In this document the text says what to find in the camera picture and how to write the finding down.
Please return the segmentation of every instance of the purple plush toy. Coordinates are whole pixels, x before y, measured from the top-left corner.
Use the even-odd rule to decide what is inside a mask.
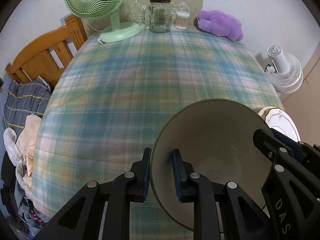
[[[218,37],[227,37],[232,41],[241,41],[243,32],[241,22],[232,15],[221,11],[199,11],[197,13],[198,27]]]

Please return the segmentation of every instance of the cabinet door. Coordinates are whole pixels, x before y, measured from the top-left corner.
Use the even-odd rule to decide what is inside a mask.
[[[320,62],[303,81],[298,91],[290,95],[283,106],[299,131],[301,141],[320,144]]]

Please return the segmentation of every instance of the white plastic bag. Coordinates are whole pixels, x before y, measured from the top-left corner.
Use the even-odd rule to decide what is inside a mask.
[[[16,146],[16,138],[16,132],[11,128],[7,128],[3,133],[4,147],[7,150],[10,161],[17,167],[20,163],[23,163],[23,155]]]
[[[28,177],[27,167],[24,163],[20,163],[16,167],[16,177],[21,188],[26,192],[26,197],[32,201],[31,179]]]

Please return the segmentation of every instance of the blue gripper pad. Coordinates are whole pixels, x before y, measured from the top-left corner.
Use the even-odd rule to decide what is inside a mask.
[[[295,160],[302,163],[304,157],[302,155],[301,145],[273,128],[271,128],[271,131],[276,139],[291,148]]]
[[[146,201],[148,196],[149,182],[150,182],[149,171],[150,171],[150,158],[148,158],[147,167],[146,167],[146,171],[144,173],[144,178],[143,178],[143,193],[142,193],[143,201]]]
[[[176,185],[177,197],[178,197],[179,202],[181,202],[181,199],[182,199],[181,178],[180,178],[180,174],[179,174],[177,157],[176,157],[174,151],[172,152],[172,168],[173,168],[173,175],[174,175],[174,183]]]

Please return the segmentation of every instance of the mason jar handle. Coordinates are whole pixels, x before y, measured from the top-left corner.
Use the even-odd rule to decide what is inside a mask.
[[[143,11],[142,11],[142,22],[145,24],[145,25],[149,25],[149,23],[146,23],[146,12],[149,10],[149,8],[143,8]]]

